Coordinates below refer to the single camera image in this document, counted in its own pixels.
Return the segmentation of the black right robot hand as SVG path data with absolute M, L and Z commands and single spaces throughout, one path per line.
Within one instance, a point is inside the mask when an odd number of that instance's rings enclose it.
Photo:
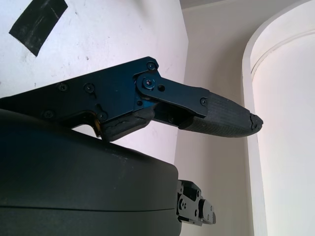
M 0 100 L 3 236 L 178 236 L 216 215 L 177 168 L 114 141 L 157 121 L 227 138 L 262 119 L 145 57 Z

